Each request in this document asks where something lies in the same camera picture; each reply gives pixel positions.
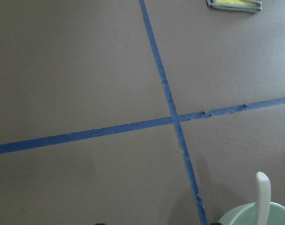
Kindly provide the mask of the white spoon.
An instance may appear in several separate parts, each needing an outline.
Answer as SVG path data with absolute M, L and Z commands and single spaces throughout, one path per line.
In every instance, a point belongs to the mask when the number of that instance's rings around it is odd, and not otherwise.
M 266 225 L 270 212 L 271 184 L 268 176 L 263 172 L 256 174 L 256 224 Z

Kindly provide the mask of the mint green bowl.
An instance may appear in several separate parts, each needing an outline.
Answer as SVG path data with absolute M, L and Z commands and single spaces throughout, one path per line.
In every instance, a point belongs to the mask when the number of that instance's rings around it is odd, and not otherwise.
M 248 203 L 228 211 L 218 221 L 222 225 L 256 225 L 256 203 Z M 285 206 L 270 203 L 267 225 L 285 225 Z

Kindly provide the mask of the yellow grey folded cloth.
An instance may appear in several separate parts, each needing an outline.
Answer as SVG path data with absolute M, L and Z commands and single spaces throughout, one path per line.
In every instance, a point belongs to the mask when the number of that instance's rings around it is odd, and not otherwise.
M 207 5 L 220 10 L 258 13 L 262 10 L 260 0 L 207 0 Z

